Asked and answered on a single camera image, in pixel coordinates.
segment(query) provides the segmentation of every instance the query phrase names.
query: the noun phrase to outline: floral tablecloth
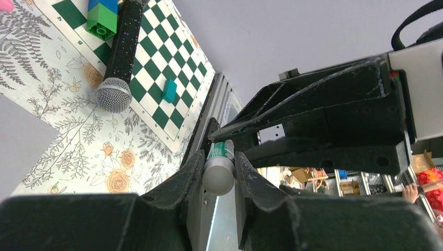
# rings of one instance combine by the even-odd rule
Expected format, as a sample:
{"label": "floral tablecloth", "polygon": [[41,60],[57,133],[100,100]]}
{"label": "floral tablecloth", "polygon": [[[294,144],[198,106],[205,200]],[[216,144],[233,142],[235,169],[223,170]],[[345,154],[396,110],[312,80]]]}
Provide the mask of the floral tablecloth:
{"label": "floral tablecloth", "polygon": [[[193,128],[173,153],[131,109],[102,111],[94,91],[103,77],[32,0],[13,2],[13,13],[0,13],[0,93],[60,132],[13,195],[143,194],[174,174]],[[207,60],[206,68],[214,74]]]}

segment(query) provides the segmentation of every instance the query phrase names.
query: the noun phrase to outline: green and white checkered board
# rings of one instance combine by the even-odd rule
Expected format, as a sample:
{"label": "green and white checkered board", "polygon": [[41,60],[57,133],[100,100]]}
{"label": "green and white checkered board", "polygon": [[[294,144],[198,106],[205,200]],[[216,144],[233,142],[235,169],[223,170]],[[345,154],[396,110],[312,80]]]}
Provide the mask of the green and white checkered board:
{"label": "green and white checkered board", "polygon": [[[165,2],[150,1],[145,9],[138,35],[131,93],[169,139],[180,138],[180,128],[206,75],[206,68]],[[162,99],[167,79],[177,84],[175,101]]]}
{"label": "green and white checkered board", "polygon": [[[112,40],[104,42],[86,31],[88,1],[42,0],[36,5],[104,75]],[[173,152],[180,148],[186,131],[194,128],[191,118],[200,112],[196,99],[204,100],[202,96],[207,94],[200,92],[200,85],[205,77],[212,77],[207,76],[204,57],[183,30],[173,6],[151,0],[139,31],[130,83],[131,108]],[[172,104],[161,97],[169,78],[177,84]]]}

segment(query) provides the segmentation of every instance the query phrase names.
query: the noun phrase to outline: white wall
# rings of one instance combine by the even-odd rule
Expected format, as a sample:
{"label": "white wall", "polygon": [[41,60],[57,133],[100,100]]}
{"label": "white wall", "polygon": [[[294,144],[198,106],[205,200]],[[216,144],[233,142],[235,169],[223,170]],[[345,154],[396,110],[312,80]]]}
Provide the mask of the white wall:
{"label": "white wall", "polygon": [[[391,50],[400,23],[430,0],[176,0],[215,70],[245,105],[293,68],[316,70]],[[405,44],[443,21],[443,10],[402,32]]]}

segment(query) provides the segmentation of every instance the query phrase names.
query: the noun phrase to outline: microphone head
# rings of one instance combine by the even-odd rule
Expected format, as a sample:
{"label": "microphone head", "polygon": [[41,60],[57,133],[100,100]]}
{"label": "microphone head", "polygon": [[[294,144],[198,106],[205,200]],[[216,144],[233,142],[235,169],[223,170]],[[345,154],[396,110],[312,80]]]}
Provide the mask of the microphone head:
{"label": "microphone head", "polygon": [[132,101],[129,85],[115,77],[105,79],[97,88],[96,96],[98,105],[112,113],[123,112]]}

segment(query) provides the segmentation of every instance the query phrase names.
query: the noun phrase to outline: red bag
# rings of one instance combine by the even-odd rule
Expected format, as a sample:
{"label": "red bag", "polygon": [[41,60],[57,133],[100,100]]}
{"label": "red bag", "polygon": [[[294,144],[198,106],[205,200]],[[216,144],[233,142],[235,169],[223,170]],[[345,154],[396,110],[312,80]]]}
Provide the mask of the red bag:
{"label": "red bag", "polygon": [[[431,168],[418,174],[418,183],[420,186],[436,182],[443,179],[443,173],[436,169]],[[435,216],[439,222],[443,222],[443,188],[425,193],[426,199],[428,199],[430,207],[433,209]]]}

